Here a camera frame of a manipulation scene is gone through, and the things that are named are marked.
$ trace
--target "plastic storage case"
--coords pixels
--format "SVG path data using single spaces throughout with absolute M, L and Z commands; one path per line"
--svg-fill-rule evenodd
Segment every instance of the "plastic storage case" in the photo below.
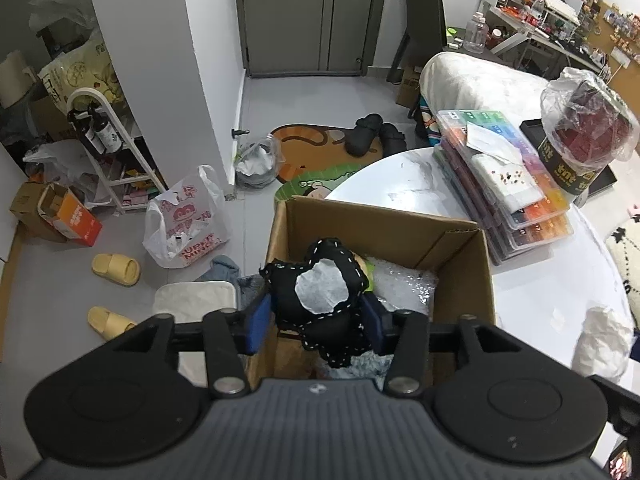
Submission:
M 469 216 L 469 218 L 475 221 L 480 226 L 480 228 L 484 229 L 486 233 L 486 246 L 489 251 L 489 256 L 491 257 L 494 265 L 500 265 L 508 259 L 508 256 L 504 253 L 504 251 L 500 247 L 500 244 L 498 243 L 498 237 L 495 233 L 495 227 L 487 226 L 482 222 L 478 210 L 475 208 L 470 196 L 466 193 L 466 190 L 462 187 L 462 184 L 457 181 L 453 170 L 449 167 L 446 156 L 442 153 L 442 149 L 439 146 L 434 147 L 433 157 L 442 170 L 445 181 L 465 209 L 466 214 Z
M 493 228 L 496 231 L 497 241 L 507 257 L 565 238 L 574 232 L 564 214 L 531 226 L 516 230 L 510 229 L 503 221 L 501 212 L 496 209 L 495 205 L 489 204 L 479 191 L 481 186 L 449 141 L 443 138 L 440 145 L 442 150 L 438 150 L 437 156 L 443 155 L 445 157 L 447 169 L 453 172 L 453 177 L 457 181 L 455 184 L 465 189 L 477 214 L 474 216 L 474 220 L 481 224 L 482 228 Z
M 538 152 L 533 149 L 524 134 L 511 125 L 501 112 L 442 110 L 438 112 L 436 120 L 440 127 L 442 138 L 447 139 L 461 155 L 466 166 L 472 171 L 478 182 L 482 182 L 482 177 L 473 168 L 471 157 L 479 152 L 466 146 L 466 123 L 468 121 L 502 135 L 520 150 L 524 166 L 545 194 L 542 200 L 515 213 L 510 213 L 488 186 L 481 186 L 487 202 L 499 209 L 501 216 L 510 229 L 517 230 L 534 225 L 568 211 L 570 204 L 540 161 Z
M 476 197 L 472 198 L 462 185 L 455 171 L 450 166 L 444 150 L 440 146 L 434 148 L 433 156 L 442 170 L 445 181 L 457 199 L 460 200 L 469 218 L 484 229 L 489 256 L 493 263 L 498 266 L 509 258 L 525 253 L 526 250 L 514 251 L 513 248 L 506 243 L 504 235 L 498 232 L 498 228 L 489 220 L 486 211 L 482 210 L 483 206 L 476 202 Z

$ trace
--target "black chair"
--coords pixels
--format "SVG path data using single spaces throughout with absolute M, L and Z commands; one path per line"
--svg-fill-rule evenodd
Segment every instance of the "black chair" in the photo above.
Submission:
M 442 0 L 406 0 L 406 29 L 386 80 L 398 83 L 402 70 L 398 69 L 409 42 L 414 41 L 425 61 L 442 52 L 447 45 L 444 6 Z

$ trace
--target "black slipper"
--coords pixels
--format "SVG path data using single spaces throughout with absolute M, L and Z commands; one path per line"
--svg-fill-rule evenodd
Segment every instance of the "black slipper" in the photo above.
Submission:
M 382 117 L 378 114 L 369 114 L 362 119 L 358 119 L 356 127 L 344 134 L 344 149 L 351 156 L 366 155 L 381 126 Z
M 404 134 L 391 123 L 384 123 L 380 128 L 380 143 L 383 157 L 406 151 Z

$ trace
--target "small cardboard box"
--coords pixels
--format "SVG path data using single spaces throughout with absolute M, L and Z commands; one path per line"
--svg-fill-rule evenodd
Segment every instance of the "small cardboard box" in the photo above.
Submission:
M 402 83 L 398 90 L 396 104 L 411 108 L 418 99 L 420 93 L 420 72 L 415 68 L 405 68 L 402 74 Z
M 486 242 L 475 222 L 295 196 L 276 208 L 266 261 L 299 262 L 309 245 L 325 237 L 339 238 L 361 256 L 436 272 L 434 322 L 454 323 L 462 314 L 495 322 Z M 272 330 L 247 359 L 247 377 L 253 387 L 264 377 L 309 378 L 313 355 Z M 452 355 L 437 354 L 433 361 L 435 382 L 454 370 Z
M 38 213 L 65 237 L 91 247 L 102 224 L 65 186 L 48 184 L 40 201 Z
M 52 242 L 66 242 L 66 238 L 38 214 L 38 202 L 46 187 L 46 184 L 25 182 L 15 194 L 9 211 L 25 224 L 34 236 Z

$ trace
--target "round white table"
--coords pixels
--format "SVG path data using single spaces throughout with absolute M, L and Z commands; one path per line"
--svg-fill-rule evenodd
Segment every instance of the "round white table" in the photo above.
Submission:
M 339 200 L 468 219 L 446 184 L 432 148 L 383 158 L 338 186 Z M 609 251 L 578 208 L 567 213 L 574 234 L 492 266 L 496 324 L 566 366 L 589 307 L 609 306 L 630 319 L 622 279 Z M 632 367 L 620 381 L 630 388 Z M 593 454 L 603 465 L 616 443 L 609 424 Z

